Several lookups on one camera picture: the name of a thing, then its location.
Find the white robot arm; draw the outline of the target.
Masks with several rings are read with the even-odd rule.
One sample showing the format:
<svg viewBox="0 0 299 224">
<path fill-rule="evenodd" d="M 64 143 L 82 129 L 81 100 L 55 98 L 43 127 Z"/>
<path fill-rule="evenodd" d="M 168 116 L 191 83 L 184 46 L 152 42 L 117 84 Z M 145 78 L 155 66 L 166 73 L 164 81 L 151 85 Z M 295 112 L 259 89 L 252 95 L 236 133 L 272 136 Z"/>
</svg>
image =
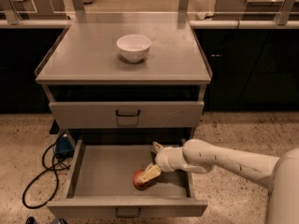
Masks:
<svg viewBox="0 0 299 224">
<path fill-rule="evenodd" d="M 191 139 L 182 147 L 155 142 L 155 163 L 137 171 L 134 185 L 145 189 L 162 173 L 182 170 L 206 174 L 218 166 L 268 190 L 265 224 L 299 224 L 299 149 L 282 157 L 267 156 Z"/>
</svg>

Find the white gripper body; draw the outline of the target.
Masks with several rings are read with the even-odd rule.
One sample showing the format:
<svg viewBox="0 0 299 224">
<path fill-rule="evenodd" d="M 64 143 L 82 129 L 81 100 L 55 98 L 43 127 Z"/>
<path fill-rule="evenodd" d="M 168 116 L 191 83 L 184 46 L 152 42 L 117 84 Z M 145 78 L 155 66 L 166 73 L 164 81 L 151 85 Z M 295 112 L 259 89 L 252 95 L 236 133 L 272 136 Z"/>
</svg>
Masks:
<svg viewBox="0 0 299 224">
<path fill-rule="evenodd" d="M 162 148 L 156 155 L 155 162 L 158 167 L 165 173 L 174 172 L 175 169 L 170 165 L 169 154 L 171 147 Z"/>
</svg>

